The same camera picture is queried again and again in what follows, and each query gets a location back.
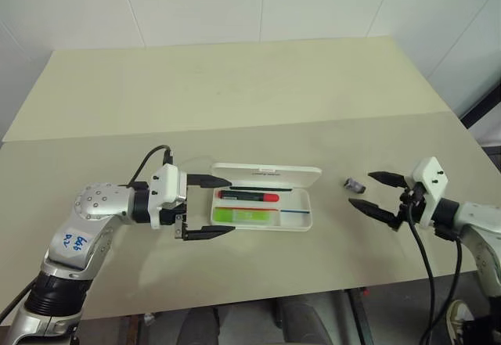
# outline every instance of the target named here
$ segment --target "shoe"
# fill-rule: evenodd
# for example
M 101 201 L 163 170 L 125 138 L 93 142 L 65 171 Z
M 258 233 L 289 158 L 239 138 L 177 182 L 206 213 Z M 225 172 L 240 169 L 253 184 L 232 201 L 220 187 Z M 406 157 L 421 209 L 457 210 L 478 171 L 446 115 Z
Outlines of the shoe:
M 467 304 L 462 300 L 453 301 L 447 309 L 445 318 L 451 344 L 463 345 L 463 323 L 474 320 Z

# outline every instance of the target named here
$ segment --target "red marker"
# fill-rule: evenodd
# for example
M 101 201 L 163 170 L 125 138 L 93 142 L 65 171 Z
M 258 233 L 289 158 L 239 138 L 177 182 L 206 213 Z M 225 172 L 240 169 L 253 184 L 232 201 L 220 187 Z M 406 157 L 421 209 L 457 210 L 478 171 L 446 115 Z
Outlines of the red marker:
M 229 190 L 221 190 L 220 192 L 218 192 L 218 197 L 221 199 L 231 200 L 252 200 L 254 202 L 278 202 L 280 199 L 277 194 Z

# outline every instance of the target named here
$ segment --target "white wall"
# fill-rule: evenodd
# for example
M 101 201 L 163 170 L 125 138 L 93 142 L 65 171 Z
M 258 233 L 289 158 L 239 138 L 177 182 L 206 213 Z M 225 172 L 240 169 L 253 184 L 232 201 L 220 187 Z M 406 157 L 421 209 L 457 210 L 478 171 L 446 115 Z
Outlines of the white wall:
M 0 0 L 0 135 L 53 49 L 225 41 L 391 34 L 461 114 L 501 74 L 500 10 L 501 0 Z

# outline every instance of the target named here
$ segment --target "green eraser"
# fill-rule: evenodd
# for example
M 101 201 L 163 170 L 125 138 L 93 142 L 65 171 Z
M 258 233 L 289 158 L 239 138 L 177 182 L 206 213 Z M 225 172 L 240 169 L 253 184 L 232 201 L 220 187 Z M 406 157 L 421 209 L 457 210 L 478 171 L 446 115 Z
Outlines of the green eraser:
M 233 208 L 215 208 L 213 219 L 217 222 L 246 223 L 265 225 L 276 215 L 275 210 L 237 210 Z

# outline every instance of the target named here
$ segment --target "small cylinder object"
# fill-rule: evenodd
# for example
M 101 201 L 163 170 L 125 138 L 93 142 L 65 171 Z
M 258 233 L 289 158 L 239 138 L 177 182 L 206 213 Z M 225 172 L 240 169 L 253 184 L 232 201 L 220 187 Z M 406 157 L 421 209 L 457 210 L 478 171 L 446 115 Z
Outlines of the small cylinder object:
M 357 194 L 363 194 L 366 191 L 366 187 L 353 178 L 348 178 L 344 183 L 344 187 Z

